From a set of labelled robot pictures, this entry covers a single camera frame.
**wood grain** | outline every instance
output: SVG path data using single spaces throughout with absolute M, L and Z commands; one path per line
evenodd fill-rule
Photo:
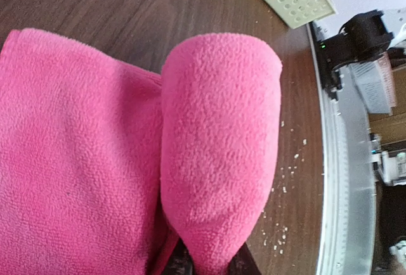
M 11 29 L 25 27 L 69 36 L 154 72 L 160 71 L 175 45 L 196 34 L 240 32 L 272 46 L 284 64 L 284 127 L 274 192 L 248 244 L 263 274 L 315 273 L 322 215 L 322 139 L 304 27 L 288 29 L 262 0 L 0 0 L 0 42 Z

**pink towel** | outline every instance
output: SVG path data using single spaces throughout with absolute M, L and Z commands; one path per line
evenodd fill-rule
M 275 172 L 281 64 L 236 34 L 160 75 L 40 30 L 0 54 L 0 274 L 223 274 Z

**fuzzy pink fabric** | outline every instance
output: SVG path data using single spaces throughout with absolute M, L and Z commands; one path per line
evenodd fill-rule
M 40 30 L 0 54 L 0 274 L 223 274 L 275 172 L 281 64 L 194 37 L 160 75 Z

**wooden table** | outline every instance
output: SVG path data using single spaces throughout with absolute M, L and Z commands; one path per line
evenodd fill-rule
M 241 32 L 272 46 L 284 64 L 284 126 L 274 190 L 248 244 L 263 274 L 315 273 L 322 135 L 304 27 L 288 29 L 262 0 L 0 0 L 0 44 L 11 29 L 25 27 L 72 37 L 154 72 L 177 43 L 205 32 Z

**pink cloth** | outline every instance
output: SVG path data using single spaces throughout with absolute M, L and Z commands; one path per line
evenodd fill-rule
M 281 64 L 203 35 L 160 75 L 40 30 L 0 54 L 0 274 L 222 274 L 275 172 Z

